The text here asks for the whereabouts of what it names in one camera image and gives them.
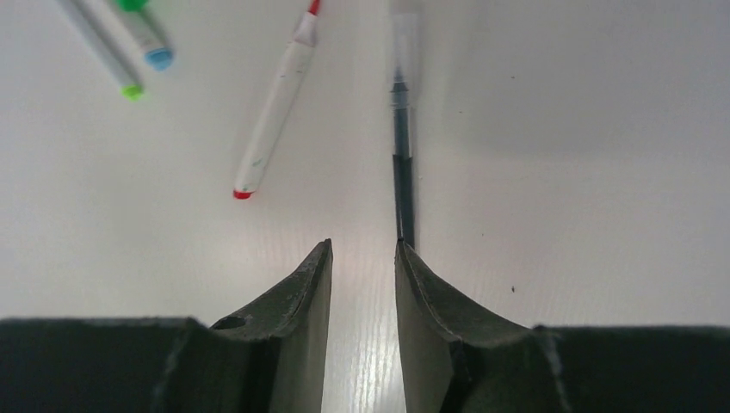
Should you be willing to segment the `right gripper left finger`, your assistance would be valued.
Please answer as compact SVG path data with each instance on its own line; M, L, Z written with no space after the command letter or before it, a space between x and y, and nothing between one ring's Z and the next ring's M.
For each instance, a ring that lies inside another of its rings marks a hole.
M211 326L191 317L6 318L4 412L319 412L333 251Z

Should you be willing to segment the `white marker blue end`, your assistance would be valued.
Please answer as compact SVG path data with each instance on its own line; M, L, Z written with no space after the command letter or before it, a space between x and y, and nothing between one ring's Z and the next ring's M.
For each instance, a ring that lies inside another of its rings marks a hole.
M116 1L96 1L102 11L103 38L115 52L132 52L135 60L157 72L174 62L172 47L147 15L141 11L126 12Z

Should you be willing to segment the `clear black pen cap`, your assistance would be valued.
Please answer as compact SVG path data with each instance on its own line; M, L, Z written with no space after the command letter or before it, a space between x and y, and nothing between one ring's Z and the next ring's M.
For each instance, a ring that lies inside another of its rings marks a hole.
M418 101L422 1L390 1L393 39L393 86L409 106Z

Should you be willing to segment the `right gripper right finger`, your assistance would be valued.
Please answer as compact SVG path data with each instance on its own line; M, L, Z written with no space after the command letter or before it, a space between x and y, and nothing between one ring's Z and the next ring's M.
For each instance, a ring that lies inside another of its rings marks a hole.
M729 331L712 326L527 328L395 251L410 412L726 412Z

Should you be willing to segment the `black gel pen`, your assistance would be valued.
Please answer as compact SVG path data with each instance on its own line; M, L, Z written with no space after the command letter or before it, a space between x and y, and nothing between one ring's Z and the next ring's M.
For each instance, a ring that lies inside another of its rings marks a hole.
M409 90L400 68L393 73L393 189L398 240L416 247Z

